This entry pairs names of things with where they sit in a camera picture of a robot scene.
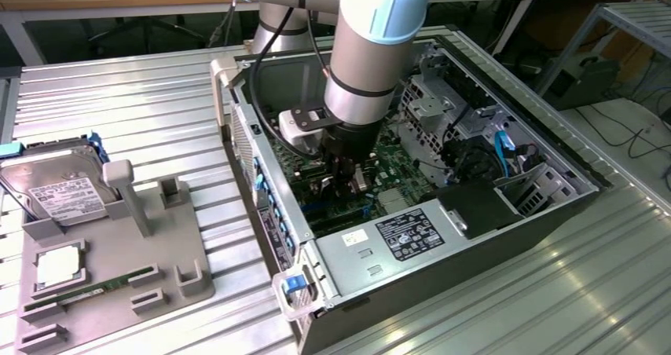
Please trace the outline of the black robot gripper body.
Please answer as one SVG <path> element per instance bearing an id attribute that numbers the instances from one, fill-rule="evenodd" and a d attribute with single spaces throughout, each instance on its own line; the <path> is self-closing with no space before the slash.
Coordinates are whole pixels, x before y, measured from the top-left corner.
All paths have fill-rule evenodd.
<path id="1" fill-rule="evenodd" d="M 353 125 L 336 124 L 325 129 L 321 139 L 323 159 L 361 163 L 368 159 L 379 136 L 379 123 Z"/>

